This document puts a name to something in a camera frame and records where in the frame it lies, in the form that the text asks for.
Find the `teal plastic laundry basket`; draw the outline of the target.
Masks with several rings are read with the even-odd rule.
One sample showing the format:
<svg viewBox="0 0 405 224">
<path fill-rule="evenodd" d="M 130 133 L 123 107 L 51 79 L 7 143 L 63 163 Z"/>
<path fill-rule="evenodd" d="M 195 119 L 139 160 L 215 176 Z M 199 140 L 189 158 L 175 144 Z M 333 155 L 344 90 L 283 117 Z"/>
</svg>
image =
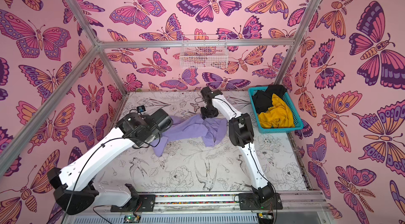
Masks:
<svg viewBox="0 0 405 224">
<path fill-rule="evenodd" d="M 303 129 L 303 122 L 282 85 L 248 89 L 260 133 L 288 133 Z"/>
</svg>

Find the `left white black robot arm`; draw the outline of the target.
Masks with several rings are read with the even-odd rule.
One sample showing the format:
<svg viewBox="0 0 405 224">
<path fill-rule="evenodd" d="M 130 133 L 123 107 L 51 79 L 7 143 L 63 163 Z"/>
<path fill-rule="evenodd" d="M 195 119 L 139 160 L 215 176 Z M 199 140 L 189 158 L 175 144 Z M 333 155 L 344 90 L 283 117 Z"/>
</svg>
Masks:
<svg viewBox="0 0 405 224">
<path fill-rule="evenodd" d="M 68 166 L 47 173 L 56 203 L 64 213 L 75 215 L 88 208 L 111 206 L 113 211 L 135 211 L 139 194 L 131 184 L 107 186 L 94 182 L 96 175 L 130 148 L 149 146 L 167 131 L 173 119 L 159 109 L 151 115 L 129 113 L 94 147 Z"/>
</svg>

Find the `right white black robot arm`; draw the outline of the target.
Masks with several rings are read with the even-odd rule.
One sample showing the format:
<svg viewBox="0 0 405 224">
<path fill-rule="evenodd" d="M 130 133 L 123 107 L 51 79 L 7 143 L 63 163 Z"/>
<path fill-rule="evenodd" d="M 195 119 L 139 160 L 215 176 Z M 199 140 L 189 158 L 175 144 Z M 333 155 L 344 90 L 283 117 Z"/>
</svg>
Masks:
<svg viewBox="0 0 405 224">
<path fill-rule="evenodd" d="M 200 109 L 203 119 L 214 118 L 221 114 L 228 120 L 228 136 L 232 145 L 239 148 L 246 164 L 251 180 L 251 188 L 255 203 L 261 207 L 275 198 L 274 186 L 265 176 L 255 151 L 254 130 L 251 117 L 237 110 L 219 90 L 205 87 L 201 91 L 203 102 Z"/>
</svg>

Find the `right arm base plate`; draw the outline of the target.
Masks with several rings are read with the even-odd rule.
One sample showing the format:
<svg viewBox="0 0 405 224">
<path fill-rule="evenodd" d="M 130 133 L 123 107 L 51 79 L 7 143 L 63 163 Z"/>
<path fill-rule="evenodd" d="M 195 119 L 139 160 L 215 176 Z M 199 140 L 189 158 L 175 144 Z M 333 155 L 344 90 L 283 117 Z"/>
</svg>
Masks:
<svg viewBox="0 0 405 224">
<path fill-rule="evenodd" d="M 255 198 L 253 193 L 239 193 L 238 200 L 240 210 L 282 210 L 283 205 L 279 193 L 264 202 Z"/>
</svg>

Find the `lavender purple t-shirt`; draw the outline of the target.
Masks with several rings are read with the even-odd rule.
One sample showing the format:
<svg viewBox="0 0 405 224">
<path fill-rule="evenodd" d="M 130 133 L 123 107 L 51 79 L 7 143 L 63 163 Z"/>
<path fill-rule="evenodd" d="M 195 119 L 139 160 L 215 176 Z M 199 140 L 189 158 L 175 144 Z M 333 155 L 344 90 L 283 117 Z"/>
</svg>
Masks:
<svg viewBox="0 0 405 224">
<path fill-rule="evenodd" d="M 189 138 L 200 137 L 206 147 L 214 147 L 225 138 L 228 128 L 227 119 L 203 119 L 200 114 L 187 119 L 173 116 L 172 120 L 173 125 L 152 142 L 154 154 L 158 157 L 162 156 L 168 143 Z"/>
</svg>

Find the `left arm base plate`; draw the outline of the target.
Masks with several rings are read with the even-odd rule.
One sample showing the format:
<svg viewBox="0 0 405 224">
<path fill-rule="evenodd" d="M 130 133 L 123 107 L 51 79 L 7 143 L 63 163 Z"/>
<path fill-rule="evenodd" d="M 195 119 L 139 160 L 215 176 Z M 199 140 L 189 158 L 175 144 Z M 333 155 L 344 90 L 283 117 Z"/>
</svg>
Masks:
<svg viewBox="0 0 405 224">
<path fill-rule="evenodd" d="M 141 194 L 131 197 L 124 206 L 117 207 L 117 210 L 119 212 L 153 212 L 155 202 L 155 194 Z"/>
</svg>

